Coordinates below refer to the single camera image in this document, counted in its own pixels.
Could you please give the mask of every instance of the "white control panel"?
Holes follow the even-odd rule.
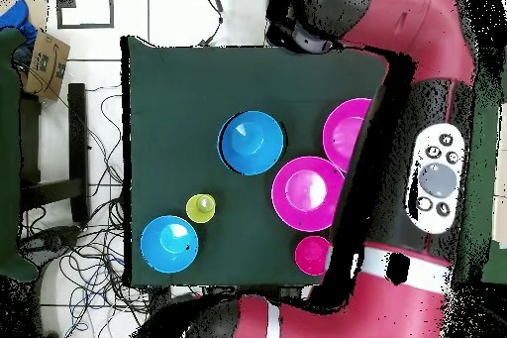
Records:
[[[454,125],[435,124],[417,137],[405,210],[419,229],[438,235],[453,225],[465,155],[463,137]]]

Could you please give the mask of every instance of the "magenta bowl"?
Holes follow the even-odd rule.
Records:
[[[329,161],[308,156],[294,159],[276,175],[271,189],[274,210],[290,227],[303,232],[333,223],[344,175]]]
[[[294,253],[297,267],[309,276],[320,276],[326,271],[326,259],[331,244],[321,236],[307,236],[299,242]]]
[[[355,141],[371,99],[357,98],[342,103],[326,120],[322,133],[324,152],[340,170],[347,172]]]

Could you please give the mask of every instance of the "red robot arm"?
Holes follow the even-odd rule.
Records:
[[[406,87],[396,86],[391,77],[397,68],[394,59],[387,59],[389,72],[364,120],[366,127],[356,142],[330,231],[331,240],[340,243],[320,294],[333,292],[332,273],[336,275],[338,265],[356,252],[357,246],[344,237],[359,233],[362,238],[363,262],[349,304],[338,312],[316,314],[244,296],[232,338],[439,337],[461,207],[456,206],[453,227],[430,233],[409,219],[406,195],[408,167],[422,132],[447,125],[457,131],[465,149],[469,145],[474,43],[463,31],[457,4],[457,0],[269,0],[266,16],[271,25],[266,37],[275,46],[322,54],[340,43],[361,52],[401,53],[415,67]],[[465,175],[466,163],[457,179],[459,189]],[[460,202],[462,194],[456,199]],[[353,227],[349,219],[354,216]],[[395,278],[390,274],[393,269],[398,273],[405,269],[404,277]],[[322,305],[322,297],[312,294],[312,299]]]

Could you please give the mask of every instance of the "bowl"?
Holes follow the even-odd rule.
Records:
[[[358,98],[342,103],[326,120],[322,133],[324,152],[340,170],[347,172],[371,99]]]
[[[327,229],[333,223],[344,175],[331,162],[313,156],[282,167],[274,178],[271,201],[280,219],[303,232]]]
[[[309,276],[322,275],[331,248],[332,245],[322,236],[307,236],[299,242],[294,253],[297,267]]]
[[[197,233],[186,220],[176,216],[157,217],[143,231],[141,252],[160,273],[185,270],[197,256]]]
[[[267,171],[280,158],[284,136],[280,125],[264,112],[242,112],[221,128],[217,148],[230,170],[244,175]]]

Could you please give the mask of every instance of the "blue bowl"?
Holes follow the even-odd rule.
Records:
[[[242,112],[229,119],[218,135],[218,153],[231,170],[245,175],[270,169],[280,158],[284,139],[280,125],[264,112]]]
[[[160,273],[185,270],[197,256],[197,233],[182,218],[162,216],[153,220],[141,236],[146,262]]]

